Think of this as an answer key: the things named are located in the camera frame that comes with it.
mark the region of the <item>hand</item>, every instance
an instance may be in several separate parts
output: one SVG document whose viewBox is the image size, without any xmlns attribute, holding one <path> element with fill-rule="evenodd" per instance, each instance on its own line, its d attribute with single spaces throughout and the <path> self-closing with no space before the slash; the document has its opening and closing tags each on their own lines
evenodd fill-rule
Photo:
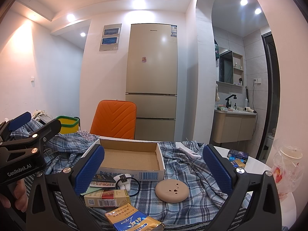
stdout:
<svg viewBox="0 0 308 231">
<path fill-rule="evenodd" d="M 27 210 L 28 197 L 27 197 L 25 182 L 23 179 L 17 181 L 13 195 L 16 198 L 15 207 L 24 213 Z M 0 202 L 5 208 L 11 207 L 9 199 L 7 199 L 2 194 L 0 194 Z"/>
</svg>

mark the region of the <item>sink cabinet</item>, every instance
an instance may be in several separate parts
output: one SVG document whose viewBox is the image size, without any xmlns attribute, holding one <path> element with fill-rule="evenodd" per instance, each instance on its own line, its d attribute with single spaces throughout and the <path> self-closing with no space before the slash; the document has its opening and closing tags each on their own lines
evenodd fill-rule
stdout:
<svg viewBox="0 0 308 231">
<path fill-rule="evenodd" d="M 216 143 L 251 140 L 256 114 L 214 112 L 212 140 Z"/>
</svg>

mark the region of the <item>yellow bucket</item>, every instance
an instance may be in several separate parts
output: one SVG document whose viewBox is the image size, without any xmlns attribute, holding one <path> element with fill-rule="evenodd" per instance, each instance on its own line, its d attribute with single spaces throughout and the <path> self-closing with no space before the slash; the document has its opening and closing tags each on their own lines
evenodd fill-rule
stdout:
<svg viewBox="0 0 308 231">
<path fill-rule="evenodd" d="M 79 130 L 79 119 L 69 116 L 58 116 L 57 119 L 61 122 L 61 134 L 75 133 Z"/>
</svg>

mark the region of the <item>beige refrigerator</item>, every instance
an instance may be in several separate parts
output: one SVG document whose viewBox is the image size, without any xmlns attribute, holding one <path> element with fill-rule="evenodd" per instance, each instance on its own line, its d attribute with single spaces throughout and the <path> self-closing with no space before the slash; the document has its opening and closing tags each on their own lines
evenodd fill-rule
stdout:
<svg viewBox="0 0 308 231">
<path fill-rule="evenodd" d="M 131 25 L 126 101 L 137 106 L 136 140 L 174 140 L 177 107 L 176 25 Z"/>
</svg>

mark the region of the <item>black hair tie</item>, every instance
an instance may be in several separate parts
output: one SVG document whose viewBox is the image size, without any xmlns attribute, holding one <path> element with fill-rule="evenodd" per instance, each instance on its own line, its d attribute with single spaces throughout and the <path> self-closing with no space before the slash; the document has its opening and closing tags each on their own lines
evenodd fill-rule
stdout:
<svg viewBox="0 0 308 231">
<path fill-rule="evenodd" d="M 126 179 L 132 179 L 132 180 L 135 180 L 137 183 L 138 183 L 138 186 L 139 186 L 139 188 L 138 188 L 138 191 L 137 191 L 137 193 L 136 194 L 133 194 L 133 195 L 129 195 L 129 197 L 132 197 L 132 196 L 135 196 L 135 195 L 137 195 L 137 194 L 139 194 L 139 192 L 140 192 L 140 190 L 141 190 L 141 185 L 140 185 L 140 182 L 139 181 L 137 181 L 135 178 L 133 178 L 133 177 L 126 177 Z M 116 182 L 116 189 L 118 189 L 118 183 L 119 183 L 119 181 L 121 181 L 122 179 L 120 179 L 120 180 L 118 180 L 117 182 Z"/>
</svg>

